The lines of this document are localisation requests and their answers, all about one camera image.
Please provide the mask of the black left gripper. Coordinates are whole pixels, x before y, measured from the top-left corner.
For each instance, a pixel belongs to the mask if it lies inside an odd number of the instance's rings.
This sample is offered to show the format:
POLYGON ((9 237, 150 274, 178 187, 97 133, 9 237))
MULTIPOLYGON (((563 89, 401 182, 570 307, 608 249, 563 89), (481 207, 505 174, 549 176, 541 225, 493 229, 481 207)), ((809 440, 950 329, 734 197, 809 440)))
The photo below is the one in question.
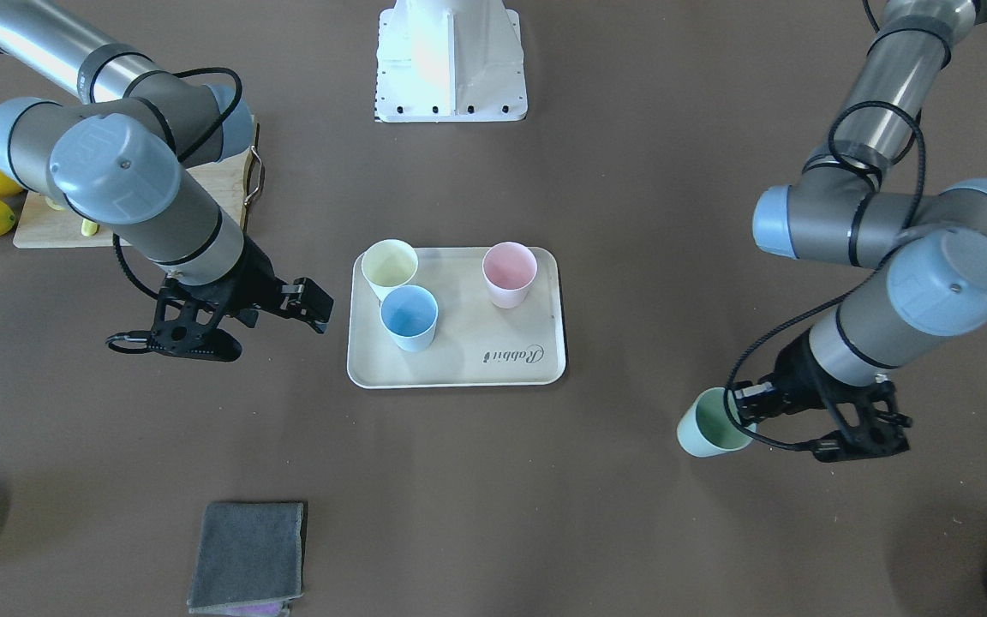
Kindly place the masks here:
POLYGON ((857 387, 838 381, 820 367, 812 355, 810 333, 800 333, 779 352, 770 382, 738 382, 729 390, 738 424, 759 424, 780 415, 860 401, 857 387))

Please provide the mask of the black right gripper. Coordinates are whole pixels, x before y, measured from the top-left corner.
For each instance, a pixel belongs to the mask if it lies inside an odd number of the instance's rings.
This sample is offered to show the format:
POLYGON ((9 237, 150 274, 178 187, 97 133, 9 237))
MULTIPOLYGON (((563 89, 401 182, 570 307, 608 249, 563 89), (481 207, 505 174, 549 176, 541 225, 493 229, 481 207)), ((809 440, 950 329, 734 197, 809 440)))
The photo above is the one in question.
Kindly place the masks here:
POLYGON ((312 279, 298 278, 293 284, 275 277, 272 263, 249 237, 243 238, 242 256, 222 278, 207 285, 181 285, 168 280, 162 285, 164 311, 179 303, 177 316, 193 325, 197 313, 208 312, 205 324, 216 328, 225 316, 242 311, 266 311, 293 319, 325 333, 332 317, 333 298, 312 279))

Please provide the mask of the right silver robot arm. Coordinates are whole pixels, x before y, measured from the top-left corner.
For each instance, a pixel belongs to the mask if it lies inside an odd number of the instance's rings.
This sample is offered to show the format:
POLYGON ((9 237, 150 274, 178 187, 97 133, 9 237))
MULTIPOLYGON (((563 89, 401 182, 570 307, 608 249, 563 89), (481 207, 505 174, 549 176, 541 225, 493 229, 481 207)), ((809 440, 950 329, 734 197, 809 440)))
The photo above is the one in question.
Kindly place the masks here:
POLYGON ((189 173, 254 148, 238 75, 230 86, 193 85, 51 1, 0 1, 0 54, 79 100, 1 103, 0 171, 110 228, 164 271, 152 326, 113 335, 111 347, 204 354, 230 341, 222 319, 254 326, 262 311, 325 331, 332 297, 312 280, 275 277, 238 219, 189 173))

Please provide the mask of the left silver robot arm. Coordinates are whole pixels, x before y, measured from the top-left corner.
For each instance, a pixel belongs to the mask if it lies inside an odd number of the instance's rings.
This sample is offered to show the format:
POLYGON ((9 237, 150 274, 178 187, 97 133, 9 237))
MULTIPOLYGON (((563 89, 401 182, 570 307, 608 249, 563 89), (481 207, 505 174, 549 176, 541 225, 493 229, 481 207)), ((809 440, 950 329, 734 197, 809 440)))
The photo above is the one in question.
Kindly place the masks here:
POLYGON ((905 424, 890 376, 987 321, 987 178, 924 195, 920 128, 937 76, 987 1, 889 1, 864 65, 792 186, 763 193, 753 237, 767 253, 872 270, 780 352, 758 383, 735 384, 745 426, 847 405, 905 424))

